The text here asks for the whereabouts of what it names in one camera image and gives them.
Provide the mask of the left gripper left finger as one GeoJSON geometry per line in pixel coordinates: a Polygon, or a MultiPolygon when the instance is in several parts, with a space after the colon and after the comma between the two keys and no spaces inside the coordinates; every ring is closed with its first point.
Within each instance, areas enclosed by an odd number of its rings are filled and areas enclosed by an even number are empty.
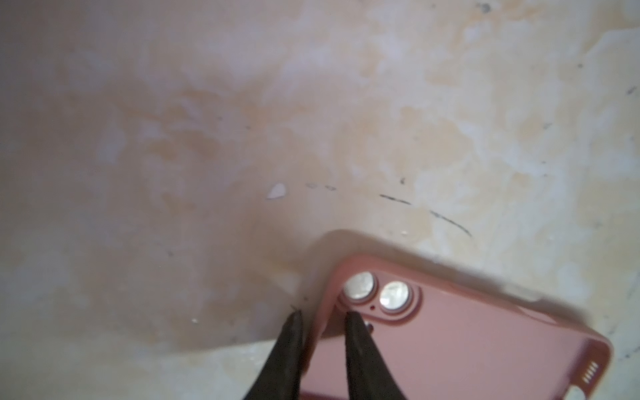
{"type": "Polygon", "coordinates": [[[303,356],[303,313],[293,311],[245,400],[297,400],[303,356]]]}

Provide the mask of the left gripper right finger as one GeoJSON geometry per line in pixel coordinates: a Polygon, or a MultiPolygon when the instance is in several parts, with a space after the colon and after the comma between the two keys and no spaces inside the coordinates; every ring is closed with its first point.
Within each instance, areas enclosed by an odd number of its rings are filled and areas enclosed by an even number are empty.
{"type": "Polygon", "coordinates": [[[358,312],[344,321],[348,398],[351,400],[405,400],[358,312]]]}

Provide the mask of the pink case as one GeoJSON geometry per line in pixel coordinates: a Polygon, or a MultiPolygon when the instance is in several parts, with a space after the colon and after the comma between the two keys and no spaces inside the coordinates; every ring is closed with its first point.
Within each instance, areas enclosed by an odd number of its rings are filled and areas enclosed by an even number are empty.
{"type": "Polygon", "coordinates": [[[368,255],[333,271],[308,335],[303,399],[345,399],[344,320],[360,313],[408,399],[590,396],[613,346],[581,324],[368,255]]]}

